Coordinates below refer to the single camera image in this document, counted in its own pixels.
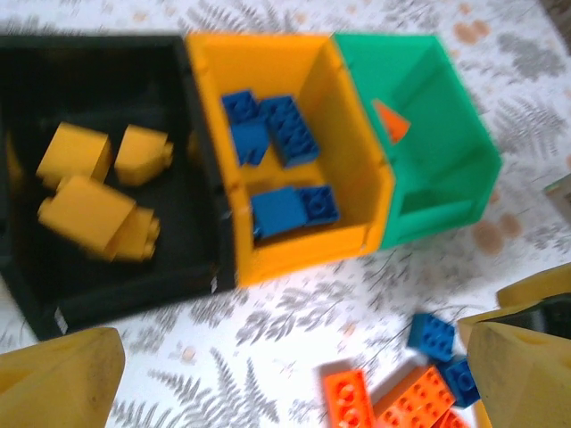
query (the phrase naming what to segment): white patterned tablecloth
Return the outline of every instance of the white patterned tablecloth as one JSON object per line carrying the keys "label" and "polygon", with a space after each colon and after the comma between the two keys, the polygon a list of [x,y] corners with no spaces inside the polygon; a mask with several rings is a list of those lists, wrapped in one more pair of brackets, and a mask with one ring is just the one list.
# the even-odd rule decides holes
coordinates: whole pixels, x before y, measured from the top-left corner
{"label": "white patterned tablecloth", "polygon": [[[112,323],[127,365],[110,428],[327,426],[321,365],[349,359],[375,390],[415,355],[405,342],[416,310],[450,321],[486,311],[501,287],[571,261],[571,230],[542,195],[571,169],[571,61],[539,2],[4,0],[0,8],[0,32],[195,29],[437,33],[504,167],[475,226]],[[3,296],[2,352],[34,341]]]}

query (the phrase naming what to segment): green storage bin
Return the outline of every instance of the green storage bin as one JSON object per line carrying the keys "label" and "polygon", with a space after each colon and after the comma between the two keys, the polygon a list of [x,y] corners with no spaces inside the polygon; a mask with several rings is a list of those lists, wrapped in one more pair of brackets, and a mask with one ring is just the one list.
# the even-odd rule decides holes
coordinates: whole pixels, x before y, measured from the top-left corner
{"label": "green storage bin", "polygon": [[[341,33],[335,41],[396,177],[381,248],[480,219],[501,158],[438,38]],[[375,100],[410,122],[398,144]]]}

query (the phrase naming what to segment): blue lego brick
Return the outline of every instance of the blue lego brick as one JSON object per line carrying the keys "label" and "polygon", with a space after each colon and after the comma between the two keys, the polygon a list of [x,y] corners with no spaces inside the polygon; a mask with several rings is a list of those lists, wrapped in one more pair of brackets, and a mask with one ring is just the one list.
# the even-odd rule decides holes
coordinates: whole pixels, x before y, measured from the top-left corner
{"label": "blue lego brick", "polygon": [[244,123],[259,118],[260,107],[251,91],[224,95],[222,104],[230,123]]}
{"label": "blue lego brick", "polygon": [[339,209],[330,185],[302,187],[297,190],[302,199],[308,222],[306,226],[325,225],[339,219]]}
{"label": "blue lego brick", "polygon": [[432,314],[415,314],[412,318],[408,346],[438,361],[452,359],[455,329]]}
{"label": "blue lego brick", "polygon": [[480,393],[472,377],[466,357],[455,358],[436,365],[450,391],[456,398],[455,406],[466,408],[480,399]]}
{"label": "blue lego brick", "polygon": [[230,131],[240,165],[260,165],[269,147],[266,125],[259,121],[243,122],[230,125]]}
{"label": "blue lego brick", "polygon": [[290,95],[261,101],[260,114],[267,118],[275,137],[277,155],[285,168],[317,159],[319,147]]}
{"label": "blue lego brick", "polygon": [[260,239],[305,226],[307,214],[297,192],[291,186],[252,197],[254,233]]}

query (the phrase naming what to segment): plastic storage bin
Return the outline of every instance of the plastic storage bin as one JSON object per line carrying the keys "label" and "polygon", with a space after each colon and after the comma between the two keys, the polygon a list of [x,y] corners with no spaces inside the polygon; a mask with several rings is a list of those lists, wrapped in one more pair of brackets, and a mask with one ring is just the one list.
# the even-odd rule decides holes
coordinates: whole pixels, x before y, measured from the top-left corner
{"label": "plastic storage bin", "polygon": [[[480,219],[501,159],[436,37],[335,34],[396,177],[382,247]],[[392,144],[379,100],[410,122]]]}
{"label": "plastic storage bin", "polygon": [[[196,34],[186,45],[201,104],[198,139],[212,140],[234,217],[240,286],[312,264],[374,251],[383,235],[393,174],[327,36]],[[221,97],[292,95],[319,146],[312,163],[284,169],[273,144],[258,167],[240,167]],[[254,243],[251,196],[287,185],[331,185],[340,219]]]}
{"label": "plastic storage bin", "polygon": [[[186,156],[196,89],[180,37],[1,37],[0,62],[0,268],[39,339],[234,288],[232,215],[215,154],[201,143],[202,163]],[[112,169],[106,179],[155,210],[152,260],[90,259],[38,224],[50,191],[35,172],[61,121],[109,134],[115,156],[129,124],[169,134],[169,170],[137,188],[120,186]]]}

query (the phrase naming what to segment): table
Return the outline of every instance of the table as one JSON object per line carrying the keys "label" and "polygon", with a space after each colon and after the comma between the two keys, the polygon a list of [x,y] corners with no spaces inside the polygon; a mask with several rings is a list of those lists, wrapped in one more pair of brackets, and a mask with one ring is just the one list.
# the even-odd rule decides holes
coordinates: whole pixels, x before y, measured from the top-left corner
{"label": "table", "polygon": [[[198,29],[437,33],[502,151],[484,219],[360,259],[110,323],[127,365],[111,428],[327,426],[319,367],[347,360],[378,387],[416,361],[411,315],[454,321],[571,261],[542,189],[571,169],[571,61],[534,0],[5,0],[0,32]],[[0,351],[34,342],[5,288]],[[463,412],[472,420],[470,411]]]}

